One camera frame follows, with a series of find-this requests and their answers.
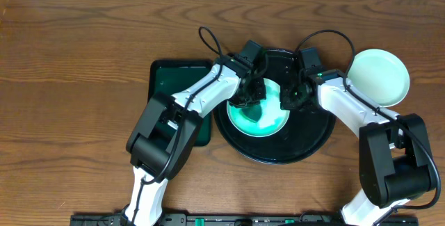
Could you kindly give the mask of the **green wavy sponge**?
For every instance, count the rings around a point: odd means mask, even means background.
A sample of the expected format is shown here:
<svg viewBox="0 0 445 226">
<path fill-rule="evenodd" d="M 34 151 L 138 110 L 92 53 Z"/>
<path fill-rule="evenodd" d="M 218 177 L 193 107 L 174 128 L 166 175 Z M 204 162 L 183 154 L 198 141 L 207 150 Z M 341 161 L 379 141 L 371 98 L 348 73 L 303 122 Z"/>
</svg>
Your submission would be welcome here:
<svg viewBox="0 0 445 226">
<path fill-rule="evenodd" d="M 262 117 L 262 107 L 260 104 L 247 106 L 241 109 L 241 114 L 246 120 L 257 123 Z"/>
</svg>

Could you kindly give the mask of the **pale green plate top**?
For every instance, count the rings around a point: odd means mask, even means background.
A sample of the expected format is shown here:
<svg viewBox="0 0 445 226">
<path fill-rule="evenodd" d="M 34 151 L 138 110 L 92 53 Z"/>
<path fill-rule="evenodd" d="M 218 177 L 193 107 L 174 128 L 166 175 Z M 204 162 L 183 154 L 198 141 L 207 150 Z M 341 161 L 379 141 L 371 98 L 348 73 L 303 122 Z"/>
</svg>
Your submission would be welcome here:
<svg viewBox="0 0 445 226">
<path fill-rule="evenodd" d="M 227 104 L 229 121 L 241 133 L 251 137 L 267 137 L 277 133 L 284 127 L 290 111 L 280 108 L 280 85 L 270 79 L 264 79 L 266 98 L 260 101 L 262 117 L 257 123 L 246 120 L 241 114 L 242 108 Z"/>
</svg>

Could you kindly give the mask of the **pale green plate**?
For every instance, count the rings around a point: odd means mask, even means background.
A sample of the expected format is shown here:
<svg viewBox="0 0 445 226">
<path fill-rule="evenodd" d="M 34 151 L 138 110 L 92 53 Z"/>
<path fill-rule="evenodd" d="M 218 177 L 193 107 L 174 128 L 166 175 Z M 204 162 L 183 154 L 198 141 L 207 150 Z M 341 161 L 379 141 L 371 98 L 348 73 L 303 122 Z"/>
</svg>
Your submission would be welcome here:
<svg viewBox="0 0 445 226">
<path fill-rule="evenodd" d="M 359 52 L 347 75 L 360 92 L 384 107 L 402 102 L 410 89 L 410 76 L 404 63 L 382 49 Z"/>
<path fill-rule="evenodd" d="M 227 104 L 229 121 L 241 133 L 251 137 L 267 137 L 277 133 L 284 127 L 290 111 L 280 108 L 280 85 L 270 79 L 264 79 L 266 98 L 260 101 L 262 117 L 257 123 L 246 120 L 241 114 L 242 108 Z"/>
</svg>

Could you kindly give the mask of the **pale green plate bottom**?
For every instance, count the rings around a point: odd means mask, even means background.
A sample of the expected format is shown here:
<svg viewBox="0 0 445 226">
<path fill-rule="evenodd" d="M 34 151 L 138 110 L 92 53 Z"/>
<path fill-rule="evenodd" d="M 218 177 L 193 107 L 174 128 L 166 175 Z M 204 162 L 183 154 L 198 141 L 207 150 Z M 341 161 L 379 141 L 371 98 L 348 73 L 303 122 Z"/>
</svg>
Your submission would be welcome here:
<svg viewBox="0 0 445 226">
<path fill-rule="evenodd" d="M 410 89 L 410 76 L 404 63 L 382 49 L 359 52 L 347 75 L 360 92 L 384 107 L 402 102 Z"/>
</svg>

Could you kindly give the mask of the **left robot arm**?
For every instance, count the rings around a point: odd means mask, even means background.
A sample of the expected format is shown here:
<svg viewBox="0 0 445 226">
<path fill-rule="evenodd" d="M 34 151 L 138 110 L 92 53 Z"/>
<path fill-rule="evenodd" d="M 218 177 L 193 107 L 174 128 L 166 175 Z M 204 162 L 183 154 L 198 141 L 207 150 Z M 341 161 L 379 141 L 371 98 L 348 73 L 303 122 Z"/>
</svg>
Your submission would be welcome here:
<svg viewBox="0 0 445 226">
<path fill-rule="evenodd" d="M 221 56 L 203 78 L 173 95 L 158 92 L 148 101 L 126 144 L 135 177 L 125 225 L 154 225 L 162 214 L 168 182 L 191 154 L 203 119 L 220 103 L 241 107 L 264 94 L 255 85 L 268 69 L 267 56 Z"/>
</svg>

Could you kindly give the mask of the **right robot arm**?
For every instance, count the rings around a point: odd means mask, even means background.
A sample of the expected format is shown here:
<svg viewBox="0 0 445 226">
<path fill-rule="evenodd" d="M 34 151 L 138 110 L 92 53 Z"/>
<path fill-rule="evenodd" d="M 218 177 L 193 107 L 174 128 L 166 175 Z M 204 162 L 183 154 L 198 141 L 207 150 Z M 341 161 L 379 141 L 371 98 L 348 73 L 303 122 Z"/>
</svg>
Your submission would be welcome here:
<svg viewBox="0 0 445 226">
<path fill-rule="evenodd" d="M 286 110 L 328 111 L 358 137 L 362 188 L 341 209 L 345 224 L 380 225 L 400 209 L 429 209 L 438 202 L 441 178 L 418 115 L 378 105 L 339 70 L 300 72 L 281 87 L 280 102 Z"/>
</svg>

